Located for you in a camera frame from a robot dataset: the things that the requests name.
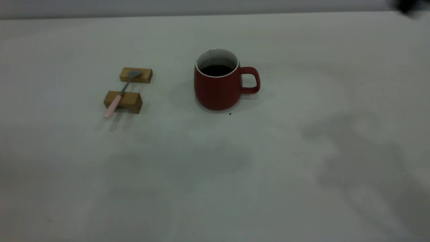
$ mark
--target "red mug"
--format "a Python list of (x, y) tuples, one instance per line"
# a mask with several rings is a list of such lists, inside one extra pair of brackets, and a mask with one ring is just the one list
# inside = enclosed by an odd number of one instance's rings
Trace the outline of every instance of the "red mug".
[[(202, 69), (211, 65), (224, 65), (232, 71), (223, 76), (210, 76)], [(242, 74), (254, 75), (255, 87), (242, 87)], [(260, 76), (253, 67), (240, 67), (239, 59), (224, 49), (208, 50), (196, 60), (194, 92), (199, 102), (208, 109), (223, 110), (232, 107), (242, 93), (253, 94), (260, 90)]]

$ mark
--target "white table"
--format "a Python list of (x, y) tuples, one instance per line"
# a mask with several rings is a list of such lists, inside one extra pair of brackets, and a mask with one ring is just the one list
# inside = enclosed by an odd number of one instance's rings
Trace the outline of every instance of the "white table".
[[(0, 33), (2, 241), (430, 239), (430, 15), (14, 20)], [(223, 112), (193, 90), (214, 47), (261, 77)], [(123, 67), (153, 80), (128, 89), (140, 114), (104, 120)]]

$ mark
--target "coffee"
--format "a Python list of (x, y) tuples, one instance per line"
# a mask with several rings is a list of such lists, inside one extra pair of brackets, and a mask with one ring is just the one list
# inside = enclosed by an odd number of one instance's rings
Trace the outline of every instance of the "coffee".
[(201, 69), (201, 72), (211, 77), (220, 77), (230, 74), (233, 68), (226, 65), (210, 65)]

